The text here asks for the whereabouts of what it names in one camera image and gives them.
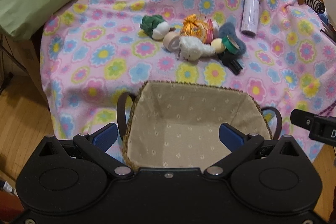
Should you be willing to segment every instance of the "metal screw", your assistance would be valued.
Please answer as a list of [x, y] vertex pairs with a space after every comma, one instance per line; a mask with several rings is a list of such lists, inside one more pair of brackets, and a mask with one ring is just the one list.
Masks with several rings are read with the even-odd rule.
[[219, 166], [210, 166], [207, 168], [207, 172], [211, 175], [217, 176], [224, 172], [222, 167]]
[[173, 173], [165, 173], [165, 178], [166, 179], [171, 179], [174, 176]]
[[131, 171], [132, 170], [130, 169], [130, 167], [127, 166], [119, 166], [114, 170], [114, 172], [120, 176], [128, 175], [129, 173], [131, 173]]
[[28, 218], [25, 220], [25, 224], [36, 224], [34, 220]]

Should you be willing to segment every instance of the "blue object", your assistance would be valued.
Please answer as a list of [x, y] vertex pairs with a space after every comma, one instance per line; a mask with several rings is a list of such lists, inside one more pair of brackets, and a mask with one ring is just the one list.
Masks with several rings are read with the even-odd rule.
[[234, 41], [237, 43], [239, 46], [238, 52], [235, 54], [237, 57], [243, 55], [246, 53], [246, 45], [243, 41], [241, 41], [237, 36], [236, 36], [236, 28], [231, 22], [226, 22], [219, 28], [218, 36], [219, 38], [223, 38], [226, 36], [230, 36], [234, 39]]
[[235, 128], [229, 128], [226, 124], [221, 124], [219, 127], [219, 140], [224, 144], [231, 152], [241, 147], [245, 140], [241, 135], [244, 135]]
[[90, 138], [90, 141], [95, 146], [106, 152], [118, 138], [118, 127], [115, 123], [110, 122], [103, 128], [93, 133]]
[[327, 15], [325, 13], [319, 14], [319, 17], [323, 21], [324, 24], [328, 25], [329, 20], [328, 20], [328, 17], [327, 17]]

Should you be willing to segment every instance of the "stuffed animal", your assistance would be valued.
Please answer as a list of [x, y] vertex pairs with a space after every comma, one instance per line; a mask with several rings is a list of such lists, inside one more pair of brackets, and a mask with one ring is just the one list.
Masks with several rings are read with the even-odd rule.
[[180, 37], [180, 56], [187, 61], [196, 61], [200, 57], [210, 57], [215, 54], [215, 48], [203, 44], [197, 37]]
[[196, 14], [183, 19], [180, 31], [181, 36], [197, 37], [204, 44], [210, 44], [214, 38], [218, 38], [218, 33], [219, 26], [216, 21], [201, 19]]
[[226, 36], [230, 36], [236, 42], [239, 47], [239, 50], [235, 55], [237, 58], [241, 57], [244, 53], [246, 53], [246, 45], [243, 41], [241, 41], [236, 35], [236, 28], [231, 22], [226, 22], [219, 28], [218, 32], [219, 38], [224, 38]]
[[154, 40], [162, 40], [170, 31], [175, 31], [174, 27], [163, 19], [161, 15], [144, 16], [140, 28]]

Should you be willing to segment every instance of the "toy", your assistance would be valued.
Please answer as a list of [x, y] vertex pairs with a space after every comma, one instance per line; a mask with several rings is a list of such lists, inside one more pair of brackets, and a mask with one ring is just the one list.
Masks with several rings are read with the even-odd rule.
[[170, 31], [175, 31], [174, 27], [163, 19], [161, 15], [144, 16], [140, 28], [154, 40], [162, 40]]
[[183, 20], [181, 36], [192, 36], [199, 38], [202, 43], [210, 44], [214, 38], [218, 37], [219, 26], [211, 19], [203, 21], [195, 14], [187, 16]]
[[226, 49], [222, 53], [218, 53], [218, 58], [223, 65], [229, 68], [233, 74], [238, 75], [243, 69], [237, 59], [246, 52], [246, 45], [236, 36], [235, 26], [231, 22], [225, 23], [219, 28], [219, 37]]
[[237, 56], [241, 56], [244, 53], [246, 53], [246, 45], [243, 41], [241, 41], [237, 35], [236, 35], [236, 29], [235, 26], [233, 25], [233, 23], [231, 22], [226, 22], [225, 24], [223, 24], [220, 28], [219, 28], [219, 34], [218, 34], [219, 38], [224, 38], [229, 36], [231, 38], [231, 40], [233, 40], [234, 42], [236, 42], [236, 44], [239, 47], [239, 50], [235, 53], [235, 55]]
[[213, 47], [215, 49], [216, 53], [222, 53], [225, 51], [226, 47], [224, 46], [224, 44], [222, 43], [222, 39], [220, 38], [215, 38], [212, 42], [211, 42], [211, 47]]
[[162, 44], [169, 52], [175, 52], [179, 50], [180, 35], [177, 32], [169, 32], [163, 38]]
[[196, 61], [200, 57], [210, 57], [215, 54], [215, 48], [203, 44], [197, 37], [180, 37], [179, 56], [182, 56], [187, 61]]

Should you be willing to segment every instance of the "white plush toy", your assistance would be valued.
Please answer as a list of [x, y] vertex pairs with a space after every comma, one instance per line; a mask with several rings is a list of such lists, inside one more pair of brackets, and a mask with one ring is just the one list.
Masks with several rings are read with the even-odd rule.
[[180, 56], [187, 61], [196, 61], [200, 57], [210, 57], [215, 53], [215, 48], [203, 44], [197, 37], [180, 37]]

